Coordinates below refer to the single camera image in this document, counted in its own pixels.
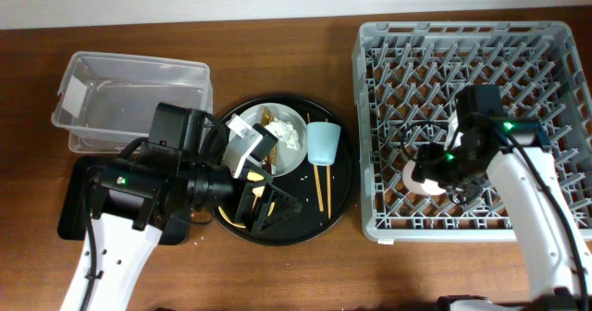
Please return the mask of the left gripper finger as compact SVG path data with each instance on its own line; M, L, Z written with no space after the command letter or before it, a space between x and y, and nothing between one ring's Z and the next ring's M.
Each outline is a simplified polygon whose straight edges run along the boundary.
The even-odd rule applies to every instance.
M258 230L268 230L301 211L300 200L268 183L258 205Z
M278 223L278 218L269 214L276 207L276 196L271 184L246 183L240 191L233 222L247 231L260 233Z

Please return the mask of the pink cup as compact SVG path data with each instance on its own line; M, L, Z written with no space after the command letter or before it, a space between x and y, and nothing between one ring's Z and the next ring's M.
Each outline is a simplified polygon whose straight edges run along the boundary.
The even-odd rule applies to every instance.
M435 196L442 195L446 192L445 189L440 188L438 183L434 180L425 179L424 181L416 181L413 179L413 171L415 168L415 162L408 161L402 171L402 181L405 188L414 194Z

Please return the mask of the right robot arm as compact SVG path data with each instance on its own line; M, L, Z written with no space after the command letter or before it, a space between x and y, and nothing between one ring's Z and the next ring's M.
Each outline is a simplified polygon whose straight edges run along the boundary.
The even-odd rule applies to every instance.
M541 122L509 117L496 85L463 88L455 107L442 125L446 142L423 144L410 156L405 187L441 195L487 178L524 257L531 296L525 309L590 309L591 252L561 192Z

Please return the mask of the light blue cup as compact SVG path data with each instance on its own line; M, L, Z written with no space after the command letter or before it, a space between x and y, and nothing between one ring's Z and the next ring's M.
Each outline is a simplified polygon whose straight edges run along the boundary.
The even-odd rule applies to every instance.
M317 166L331 166L336 159L341 127L330 122L311 122L306 127L308 161Z

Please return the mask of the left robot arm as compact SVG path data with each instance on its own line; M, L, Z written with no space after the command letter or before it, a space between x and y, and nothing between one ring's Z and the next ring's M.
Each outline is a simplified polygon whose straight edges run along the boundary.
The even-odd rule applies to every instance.
M213 208L252 233L300 214L263 168L277 142L239 116L159 104L148 136L83 176L84 246L62 309L126 309L168 222L187 210Z

